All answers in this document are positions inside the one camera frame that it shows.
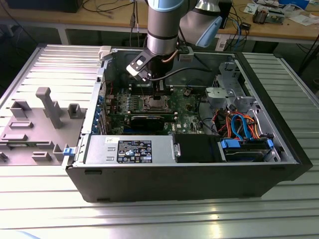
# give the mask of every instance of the power supply label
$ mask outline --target power supply label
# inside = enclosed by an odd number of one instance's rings
[[[118,163],[152,163],[150,140],[119,140]]]

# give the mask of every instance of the motherboard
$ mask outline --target motherboard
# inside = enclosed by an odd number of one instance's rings
[[[171,88],[168,95],[157,98],[147,89],[137,89],[119,89],[105,96],[99,122],[101,134],[204,133],[198,116],[200,95],[190,94],[192,88]]]

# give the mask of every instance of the gray mount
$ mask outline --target gray mount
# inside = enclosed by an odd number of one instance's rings
[[[44,109],[13,103],[13,116],[0,136],[0,165],[59,165],[63,149],[76,146],[86,110],[78,104],[60,108],[50,93],[48,87],[36,91]]]

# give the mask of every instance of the blue latch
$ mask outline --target blue latch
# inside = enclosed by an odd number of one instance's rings
[[[65,148],[63,150],[63,155],[64,156],[74,156],[75,155],[75,151],[76,151],[76,147]]]
[[[224,139],[221,146],[222,148],[240,148],[240,143],[236,139]]]
[[[274,147],[274,143],[272,142],[271,139],[268,139],[268,140],[267,140],[267,143],[268,143],[268,145],[269,145],[270,148],[273,148],[273,147]]]

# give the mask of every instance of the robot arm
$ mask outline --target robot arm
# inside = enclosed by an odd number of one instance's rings
[[[172,69],[179,28],[187,42],[207,47],[222,22],[218,0],[149,0],[148,3],[147,49],[127,66],[132,76],[144,81],[163,77]]]

